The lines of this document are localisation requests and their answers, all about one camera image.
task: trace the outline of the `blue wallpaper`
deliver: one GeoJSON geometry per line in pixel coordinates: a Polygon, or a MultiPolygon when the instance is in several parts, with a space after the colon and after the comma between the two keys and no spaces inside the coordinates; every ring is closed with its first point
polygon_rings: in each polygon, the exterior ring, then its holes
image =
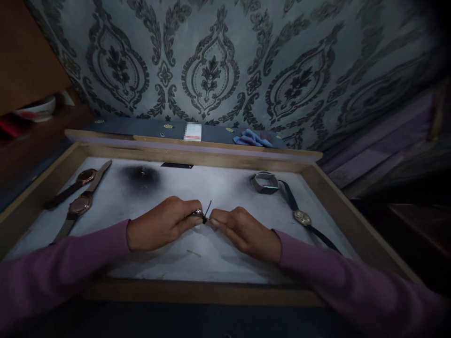
{"type": "Polygon", "coordinates": [[[271,129],[324,151],[430,85],[423,1],[27,0],[96,114],[271,129]]]}

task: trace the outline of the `bowl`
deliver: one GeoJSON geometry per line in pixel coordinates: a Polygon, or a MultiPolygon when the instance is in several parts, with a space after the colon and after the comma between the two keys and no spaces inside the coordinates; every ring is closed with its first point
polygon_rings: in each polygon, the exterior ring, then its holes
{"type": "Polygon", "coordinates": [[[52,118],[55,111],[56,99],[51,95],[43,100],[29,104],[23,108],[15,110],[14,113],[25,120],[33,122],[44,122],[52,118]]]}

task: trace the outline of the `wooden wall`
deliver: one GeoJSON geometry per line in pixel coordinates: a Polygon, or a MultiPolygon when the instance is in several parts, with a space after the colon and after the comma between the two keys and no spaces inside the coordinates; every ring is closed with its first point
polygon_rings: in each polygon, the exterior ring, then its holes
{"type": "Polygon", "coordinates": [[[71,86],[22,0],[0,10],[0,115],[71,86]]]}

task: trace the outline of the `purple long-sleeve shirt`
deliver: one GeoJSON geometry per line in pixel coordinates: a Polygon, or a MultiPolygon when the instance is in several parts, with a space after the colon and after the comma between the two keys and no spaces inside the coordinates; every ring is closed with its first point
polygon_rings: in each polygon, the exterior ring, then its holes
{"type": "MultiPolygon", "coordinates": [[[[128,254],[127,224],[67,237],[0,264],[0,334],[62,304],[80,292],[96,270],[128,254]]],[[[371,335],[421,335],[437,327],[449,311],[449,301],[424,286],[276,233],[282,243],[280,266],[302,275],[338,313],[371,335]]]]}

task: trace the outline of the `black scorch mark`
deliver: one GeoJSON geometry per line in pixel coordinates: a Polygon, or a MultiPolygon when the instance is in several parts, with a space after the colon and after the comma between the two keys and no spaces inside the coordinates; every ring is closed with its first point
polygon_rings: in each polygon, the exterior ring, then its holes
{"type": "Polygon", "coordinates": [[[160,174],[145,165],[131,165],[122,168],[125,183],[133,193],[148,194],[160,186],[160,174]]]}

